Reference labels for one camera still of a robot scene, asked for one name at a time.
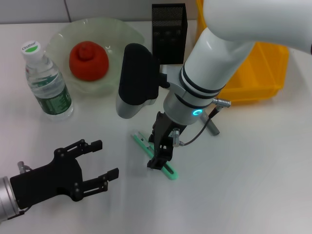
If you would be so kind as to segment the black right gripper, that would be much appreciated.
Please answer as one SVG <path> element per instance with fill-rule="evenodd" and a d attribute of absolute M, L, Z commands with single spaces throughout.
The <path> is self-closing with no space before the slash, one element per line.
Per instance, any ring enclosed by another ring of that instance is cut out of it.
<path fill-rule="evenodd" d="M 172 131 L 178 128 L 179 132 L 182 133 L 186 127 L 186 125 L 180 125 L 172 121 L 165 113 L 157 113 L 152 126 L 152 133 L 148 138 L 148 141 L 154 144 L 150 144 L 150 152 L 153 157 L 147 163 L 148 168 L 161 170 L 163 160 L 165 163 L 171 161 L 174 149 Z"/>

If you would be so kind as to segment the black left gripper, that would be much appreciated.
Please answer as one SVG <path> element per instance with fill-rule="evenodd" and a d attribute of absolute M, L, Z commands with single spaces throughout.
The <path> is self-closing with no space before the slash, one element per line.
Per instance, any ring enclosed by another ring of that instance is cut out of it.
<path fill-rule="evenodd" d="M 108 183 L 119 177 L 119 169 L 90 180 L 82 181 L 82 170 L 77 157 L 102 150 L 102 141 L 88 144 L 81 139 L 54 151 L 53 160 L 42 167 L 10 178 L 18 207 L 25 209 L 58 195 L 73 201 L 108 191 Z"/>

